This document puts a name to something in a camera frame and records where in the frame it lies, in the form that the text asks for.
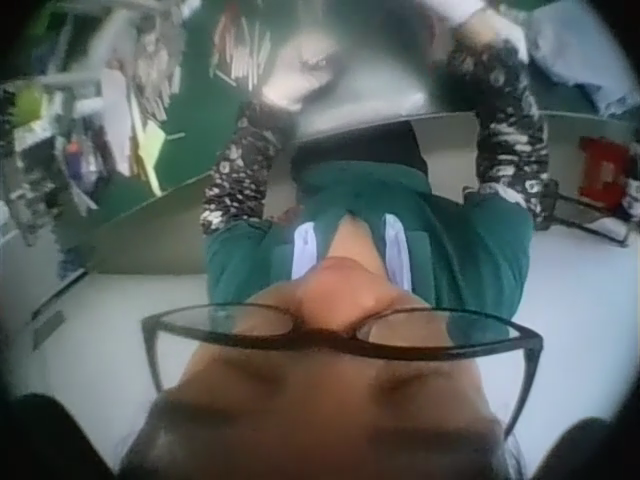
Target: patterned sleeve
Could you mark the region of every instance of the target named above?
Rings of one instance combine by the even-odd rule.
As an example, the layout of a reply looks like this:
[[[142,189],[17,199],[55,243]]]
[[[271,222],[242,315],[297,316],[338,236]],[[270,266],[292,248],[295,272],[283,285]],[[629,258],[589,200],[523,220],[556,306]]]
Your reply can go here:
[[[478,193],[498,194],[538,220],[548,179],[547,126],[526,65],[508,42],[480,49],[458,45],[449,62],[466,80],[475,103]]]
[[[218,155],[205,190],[200,216],[205,235],[236,221],[262,220],[269,171],[293,131],[290,112],[260,102],[240,108],[237,129]]]

